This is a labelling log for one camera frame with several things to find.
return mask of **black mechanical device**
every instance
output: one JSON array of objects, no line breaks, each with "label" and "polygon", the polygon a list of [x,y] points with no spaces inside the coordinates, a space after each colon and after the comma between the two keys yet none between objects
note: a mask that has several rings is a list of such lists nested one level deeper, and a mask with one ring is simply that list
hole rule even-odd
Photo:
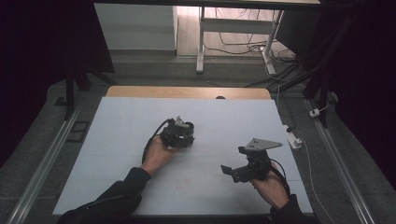
[{"label": "black mechanical device", "polygon": [[148,140],[148,143],[146,144],[146,147],[143,151],[142,163],[146,159],[149,146],[151,145],[154,136],[157,135],[158,131],[166,123],[168,126],[164,127],[163,131],[160,133],[161,140],[163,140],[163,144],[166,147],[183,148],[192,145],[192,142],[194,141],[194,125],[191,122],[184,122],[180,116],[178,116],[176,119],[167,119],[160,125],[160,127],[158,127],[154,135],[152,135],[152,137],[150,137]]},{"label": "black mechanical device", "polygon": [[266,149],[281,146],[282,144],[278,142],[253,138],[245,147],[238,148],[239,153],[247,155],[247,165],[236,169],[221,165],[221,170],[224,174],[230,175],[233,178],[234,183],[246,183],[252,179],[264,180],[268,173],[272,171],[279,177],[286,192],[290,195],[290,188],[286,181],[285,173],[282,175],[274,166],[272,166],[271,161],[274,160],[268,157],[268,153],[266,151]]}]

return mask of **human hand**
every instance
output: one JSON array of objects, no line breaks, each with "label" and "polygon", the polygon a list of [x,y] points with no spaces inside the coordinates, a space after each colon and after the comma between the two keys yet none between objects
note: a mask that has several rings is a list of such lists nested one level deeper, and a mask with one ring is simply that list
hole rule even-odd
[{"label": "human hand", "polygon": [[275,209],[280,209],[289,201],[288,194],[282,182],[272,171],[268,173],[264,180],[252,179],[250,183],[259,192],[260,196]]},{"label": "human hand", "polygon": [[148,148],[146,159],[140,168],[144,169],[151,176],[153,176],[158,169],[168,163],[170,159],[179,151],[180,148],[176,147],[167,149],[163,144],[161,137],[156,135]]}]

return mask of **white plug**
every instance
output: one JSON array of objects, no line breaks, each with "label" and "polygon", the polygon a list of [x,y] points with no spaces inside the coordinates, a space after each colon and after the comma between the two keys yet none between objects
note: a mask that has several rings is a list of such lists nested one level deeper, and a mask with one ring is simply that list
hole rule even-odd
[{"label": "white plug", "polygon": [[311,118],[317,117],[319,115],[320,115],[320,111],[318,109],[309,111],[309,116],[311,116]]},{"label": "white plug", "polygon": [[283,128],[285,129],[286,137],[288,138],[291,148],[294,150],[300,148],[303,141],[300,138],[296,138],[294,136],[288,125],[283,125]]}]

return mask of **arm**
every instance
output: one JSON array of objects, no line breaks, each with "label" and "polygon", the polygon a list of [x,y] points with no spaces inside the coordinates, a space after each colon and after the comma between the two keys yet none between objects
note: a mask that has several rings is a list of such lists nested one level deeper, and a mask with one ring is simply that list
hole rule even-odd
[{"label": "arm", "polygon": [[58,224],[126,223],[140,204],[140,193],[147,182],[178,152],[179,148],[166,149],[161,138],[155,136],[139,168],[132,168],[123,181],[115,182],[94,202],[66,212]]},{"label": "arm", "polygon": [[318,223],[315,218],[307,217],[301,212],[295,194],[288,197],[282,182],[274,172],[271,171],[264,180],[253,179],[250,182],[260,196],[272,205],[271,217],[275,224]]}]

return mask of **black sleeve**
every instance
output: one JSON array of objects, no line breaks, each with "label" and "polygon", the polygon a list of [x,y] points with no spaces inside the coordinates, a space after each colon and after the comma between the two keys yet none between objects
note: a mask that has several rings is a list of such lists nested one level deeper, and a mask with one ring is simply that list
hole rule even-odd
[{"label": "black sleeve", "polygon": [[279,210],[272,207],[271,218],[275,224],[319,224],[315,217],[305,216],[301,212],[295,194],[292,194],[289,202]]},{"label": "black sleeve", "polygon": [[115,182],[94,202],[66,212],[58,224],[128,223],[142,200],[140,193],[151,176],[141,168],[132,168],[123,181]]}]

